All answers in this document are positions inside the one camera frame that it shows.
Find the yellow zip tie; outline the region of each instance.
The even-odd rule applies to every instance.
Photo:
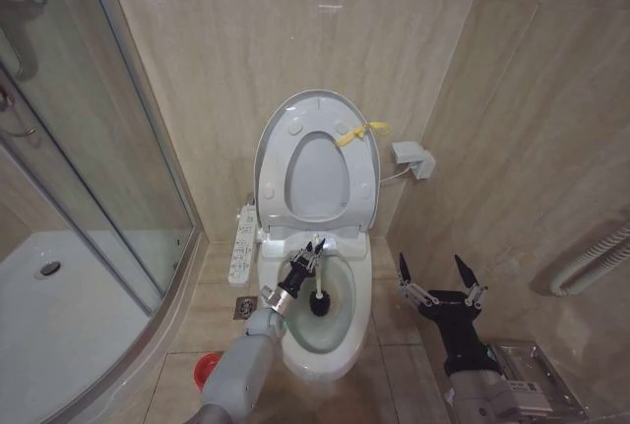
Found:
[[[389,136],[390,132],[392,132],[392,126],[390,126],[387,122],[368,122],[367,124],[363,124],[362,126],[352,129],[348,134],[344,135],[340,139],[337,139],[337,145],[339,147],[346,146],[356,138],[363,140],[365,137],[365,131],[368,127],[372,129],[374,134],[377,136]]]

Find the bidet control panel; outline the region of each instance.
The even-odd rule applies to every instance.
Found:
[[[232,250],[227,281],[242,285],[249,279],[249,270],[254,261],[254,241],[256,239],[256,207],[245,205],[240,210],[236,240]]]

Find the toilet lid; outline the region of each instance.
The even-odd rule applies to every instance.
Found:
[[[338,147],[365,124],[344,97],[305,91],[272,116],[256,152],[256,206],[263,229],[366,231],[376,214],[380,164],[371,131]]]

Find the drain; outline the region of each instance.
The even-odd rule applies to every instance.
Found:
[[[59,263],[59,262],[50,262],[50,263],[44,265],[41,269],[39,269],[39,272],[43,276],[51,276],[52,274],[55,274],[55,273],[59,272],[60,268],[61,268],[61,263]]]
[[[249,319],[258,306],[258,296],[239,296],[236,298],[232,319]]]

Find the toilet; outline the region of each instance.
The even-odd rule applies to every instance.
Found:
[[[331,308],[310,311],[315,279],[302,284],[285,318],[283,361],[297,377],[333,381],[354,364],[370,317],[372,257],[368,229],[376,215],[380,162],[365,131],[338,147],[336,140],[366,124],[358,109],[331,91],[305,91],[270,119],[255,162],[260,286],[284,279],[285,256],[315,236],[326,239],[323,289]]]

